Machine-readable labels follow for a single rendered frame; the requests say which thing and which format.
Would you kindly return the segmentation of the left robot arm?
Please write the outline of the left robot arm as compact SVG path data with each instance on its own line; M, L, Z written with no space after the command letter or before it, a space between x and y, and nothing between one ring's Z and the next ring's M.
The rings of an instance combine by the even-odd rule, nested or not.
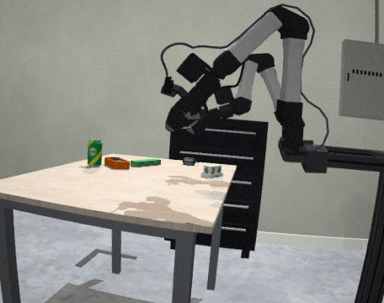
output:
M301 117L303 107L303 103L301 103L301 67L309 28L308 21L301 15L276 6L223 51L214 60L213 67L201 60L195 53L191 53L176 72L191 83L197 82L205 74L195 86L202 97L209 98L221 86L219 79L223 80L226 76L233 74L256 48L278 30L280 38L283 39L283 70L276 113L287 124L280 143L286 155L308 156L308 150L303 141L305 123ZM173 84L171 79L172 77L169 77L166 80L165 87L162 86L160 93L170 97L178 94L185 99L188 92L183 87Z

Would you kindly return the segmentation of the green soda can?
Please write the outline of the green soda can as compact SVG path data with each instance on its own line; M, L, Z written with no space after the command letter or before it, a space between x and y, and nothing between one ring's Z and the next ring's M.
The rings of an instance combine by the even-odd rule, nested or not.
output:
M102 165L102 145L101 140L91 139L88 143L88 165L90 167L100 167Z

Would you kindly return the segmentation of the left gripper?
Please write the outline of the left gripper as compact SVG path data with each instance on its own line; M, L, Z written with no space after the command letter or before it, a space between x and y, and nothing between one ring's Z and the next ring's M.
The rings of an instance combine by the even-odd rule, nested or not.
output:
M189 122L189 120L187 120L185 117L189 115L197 115L207 100L208 98L202 97L197 92L196 86L193 86L193 88L185 95L185 99L181 98L170 109L165 123L165 129L167 131L176 131L184 128L185 125Z

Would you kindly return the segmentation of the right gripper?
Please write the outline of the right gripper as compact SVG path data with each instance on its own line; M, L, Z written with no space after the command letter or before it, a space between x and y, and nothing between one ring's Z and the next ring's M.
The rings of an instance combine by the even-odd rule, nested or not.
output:
M202 111L202 112L201 112ZM195 135L203 135L205 133L205 127L208 125L208 129L211 128L211 123L217 122L220 119L217 108L209 109L208 114L205 112L205 108L200 109L197 115L187 116L188 120L196 120L193 124L189 125L186 130Z

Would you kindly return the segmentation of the orange digital multimeter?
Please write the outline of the orange digital multimeter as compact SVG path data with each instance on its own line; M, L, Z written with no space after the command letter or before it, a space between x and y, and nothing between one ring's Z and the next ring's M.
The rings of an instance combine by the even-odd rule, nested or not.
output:
M120 157L105 157L104 165L113 169L130 169L130 162Z

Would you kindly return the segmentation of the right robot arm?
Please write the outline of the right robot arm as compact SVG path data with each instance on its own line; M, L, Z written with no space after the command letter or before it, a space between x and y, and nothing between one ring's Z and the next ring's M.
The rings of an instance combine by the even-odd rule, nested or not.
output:
M280 98L281 86L275 73L274 62L274 57L269 53L251 54L247 57L243 65L243 73L236 97L233 97L230 87L219 88L214 92L217 104L221 105L229 102L229 104L222 105L217 110L220 118L224 120L233 117L234 114L245 114L251 109L253 80L257 71L264 79L269 91L274 104L275 117L280 125L282 125L282 137L284 137L284 125L287 124L276 113L277 99Z

